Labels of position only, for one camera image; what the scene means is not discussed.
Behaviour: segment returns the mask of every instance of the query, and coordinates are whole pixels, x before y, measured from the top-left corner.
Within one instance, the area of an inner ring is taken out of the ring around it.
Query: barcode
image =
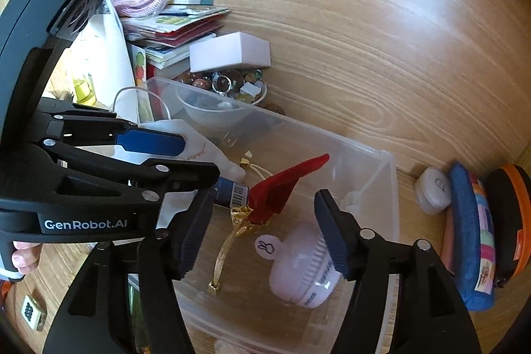
[[[232,195],[230,196],[230,208],[247,205],[247,194],[249,188],[244,184],[234,182]]]

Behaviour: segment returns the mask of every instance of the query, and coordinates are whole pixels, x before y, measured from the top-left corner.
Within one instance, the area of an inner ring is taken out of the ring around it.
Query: transparent plastic bin
[[[283,239],[302,221],[317,224],[313,197],[323,188],[330,190],[342,210],[355,214],[362,227],[398,241],[394,157],[287,116],[171,80],[152,78],[148,90],[164,101],[173,119],[185,120],[232,161],[239,162],[250,151],[253,163],[277,173],[330,154],[323,168],[299,180],[287,206],[280,215],[273,216],[269,225],[235,240],[216,296],[208,292],[207,286],[221,245],[232,231],[227,210],[214,208],[194,269],[184,280],[175,282],[183,317],[194,328],[251,352],[328,354],[347,310],[353,283],[341,280],[328,300],[314,310],[288,304],[271,292],[272,261],[258,256],[254,241],[260,234]],[[160,100],[150,99],[155,118],[167,118]],[[245,182],[252,186],[259,178],[249,172]],[[395,286],[396,278],[392,276],[377,352],[387,330]]]

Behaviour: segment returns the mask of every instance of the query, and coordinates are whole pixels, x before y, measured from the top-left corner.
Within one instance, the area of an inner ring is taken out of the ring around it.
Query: human hand
[[[23,275],[33,272],[39,265],[42,244],[13,242],[16,251],[13,253],[13,265]]]

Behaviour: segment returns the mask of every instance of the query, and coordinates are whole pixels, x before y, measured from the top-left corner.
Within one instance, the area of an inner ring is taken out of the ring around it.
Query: black case with orange trim
[[[531,255],[531,179],[522,167],[506,164],[485,181],[496,247],[495,283],[518,275]]]

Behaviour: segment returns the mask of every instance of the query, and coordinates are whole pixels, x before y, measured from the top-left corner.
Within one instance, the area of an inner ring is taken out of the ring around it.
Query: fingernail
[[[24,259],[22,257],[17,256],[17,255],[15,255],[13,257],[13,264],[15,265],[15,267],[22,267],[22,266],[26,265]]]

